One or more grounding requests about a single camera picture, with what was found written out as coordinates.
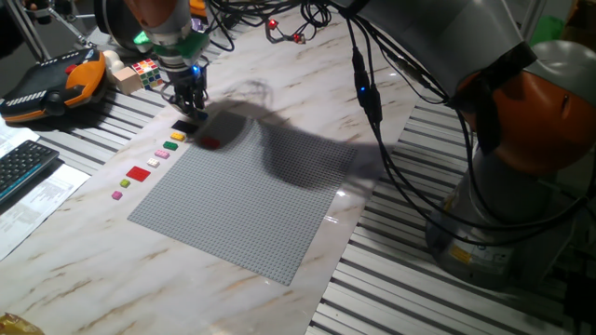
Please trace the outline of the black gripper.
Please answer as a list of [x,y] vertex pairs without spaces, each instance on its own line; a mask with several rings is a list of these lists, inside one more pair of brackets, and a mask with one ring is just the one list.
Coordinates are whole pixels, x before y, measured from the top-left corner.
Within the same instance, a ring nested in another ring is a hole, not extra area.
[[194,116],[195,119],[207,119],[205,101],[209,98],[207,92],[207,67],[193,64],[187,68],[165,69],[168,84],[173,87],[174,94],[167,97],[168,102],[179,102],[181,113]]

